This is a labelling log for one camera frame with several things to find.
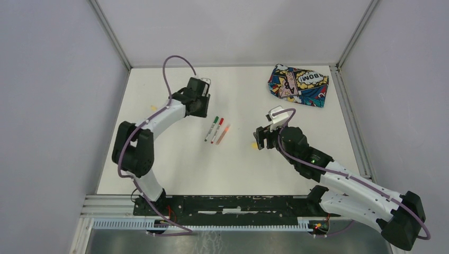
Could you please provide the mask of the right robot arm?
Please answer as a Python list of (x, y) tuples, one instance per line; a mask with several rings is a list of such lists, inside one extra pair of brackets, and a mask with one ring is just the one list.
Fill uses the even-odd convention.
[(328, 154), (310, 146), (298, 127), (258, 127), (253, 133), (259, 150), (276, 149), (296, 172), (317, 183), (308, 195), (306, 210), (363, 223), (391, 245), (410, 251), (424, 229), (426, 215), (419, 195), (404, 194), (354, 175)]

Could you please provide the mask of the green grey pen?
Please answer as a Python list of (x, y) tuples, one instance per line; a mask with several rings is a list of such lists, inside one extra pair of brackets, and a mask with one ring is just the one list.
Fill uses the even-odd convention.
[(217, 121), (214, 121), (214, 122), (211, 124), (211, 127), (210, 127), (210, 129), (208, 130), (208, 132), (207, 132), (207, 134), (206, 134), (206, 136), (205, 136), (205, 138), (204, 138), (204, 142), (207, 142), (207, 141), (208, 141), (208, 139), (209, 139), (209, 137), (210, 137), (210, 135), (211, 135), (211, 133), (212, 133), (212, 131), (213, 131), (213, 129), (214, 129), (216, 123), (217, 123)]

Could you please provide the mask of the orange pen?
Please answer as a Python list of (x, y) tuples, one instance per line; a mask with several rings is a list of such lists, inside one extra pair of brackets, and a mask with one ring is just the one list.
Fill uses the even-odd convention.
[(224, 138), (224, 136), (226, 135), (226, 133), (228, 132), (229, 128), (230, 128), (230, 124), (228, 124), (225, 129), (223, 130), (223, 132), (221, 133), (221, 135), (219, 136), (218, 140), (215, 142), (216, 145), (219, 145), (220, 142), (222, 141), (222, 139)]

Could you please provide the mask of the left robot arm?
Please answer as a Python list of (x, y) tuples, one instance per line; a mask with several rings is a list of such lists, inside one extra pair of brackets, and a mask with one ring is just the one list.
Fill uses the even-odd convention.
[(139, 192), (147, 199), (146, 209), (152, 215), (166, 210), (161, 198), (165, 190), (158, 182), (152, 167), (155, 162), (155, 140), (171, 125), (187, 116), (207, 116), (211, 80), (192, 77), (186, 87), (173, 93), (165, 105), (141, 123), (120, 123), (112, 150), (122, 178), (131, 178)]

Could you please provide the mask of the red white pen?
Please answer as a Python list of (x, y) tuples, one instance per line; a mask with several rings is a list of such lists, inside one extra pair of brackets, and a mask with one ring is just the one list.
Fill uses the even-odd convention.
[(212, 139), (211, 139), (211, 144), (214, 144), (214, 143), (215, 143), (215, 140), (216, 140), (216, 138), (217, 138), (218, 132), (219, 132), (219, 130), (220, 130), (220, 128), (221, 128), (223, 122), (224, 122), (224, 118), (222, 117), (222, 118), (219, 120), (218, 125), (217, 125), (217, 128), (216, 128), (216, 130), (215, 130), (215, 132), (214, 132), (214, 135), (213, 135), (213, 137), (212, 137)]

